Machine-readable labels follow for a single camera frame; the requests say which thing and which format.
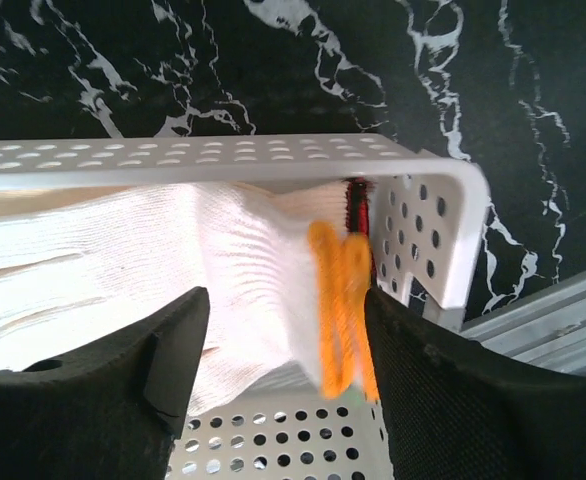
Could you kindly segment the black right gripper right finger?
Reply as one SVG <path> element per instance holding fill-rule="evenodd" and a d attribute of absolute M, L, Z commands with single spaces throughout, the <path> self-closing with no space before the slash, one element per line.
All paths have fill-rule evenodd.
<path fill-rule="evenodd" d="M 365 301 L 398 479 L 586 479 L 586 377 L 522 363 L 418 315 Z"/>

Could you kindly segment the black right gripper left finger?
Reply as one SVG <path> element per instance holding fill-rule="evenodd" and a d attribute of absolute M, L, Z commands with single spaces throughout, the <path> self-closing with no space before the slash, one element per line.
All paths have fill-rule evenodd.
<path fill-rule="evenodd" d="M 196 287 L 21 372 L 0 371 L 0 479 L 162 479 L 209 319 Z"/>

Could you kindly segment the white perforated storage basket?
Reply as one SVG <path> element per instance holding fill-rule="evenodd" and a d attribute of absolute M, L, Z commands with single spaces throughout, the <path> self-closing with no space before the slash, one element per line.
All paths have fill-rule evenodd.
<path fill-rule="evenodd" d="M 0 479 L 390 479 L 373 286 L 458 329 L 488 185 L 376 134 L 0 141 Z"/>

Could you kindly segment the white glove orange cuff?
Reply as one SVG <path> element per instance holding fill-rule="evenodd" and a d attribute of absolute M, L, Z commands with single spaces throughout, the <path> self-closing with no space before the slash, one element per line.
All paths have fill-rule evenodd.
<path fill-rule="evenodd" d="M 366 237 L 234 183 L 128 187 L 0 217 L 0 370 L 22 370 L 195 287 L 210 316 L 188 412 L 294 362 L 329 399 L 379 397 L 364 321 Z"/>

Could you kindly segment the cream glove red cuff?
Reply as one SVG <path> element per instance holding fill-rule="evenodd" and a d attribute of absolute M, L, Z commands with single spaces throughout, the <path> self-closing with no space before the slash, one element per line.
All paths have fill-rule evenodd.
<path fill-rule="evenodd" d="M 369 193 L 373 184 L 363 178 L 335 181 L 283 194 L 246 183 L 235 182 L 233 185 L 268 198 L 293 216 L 330 221 L 340 231 L 370 233 Z M 67 207 L 129 190 L 128 187 L 92 187 L 4 191 L 0 192 L 0 217 Z"/>

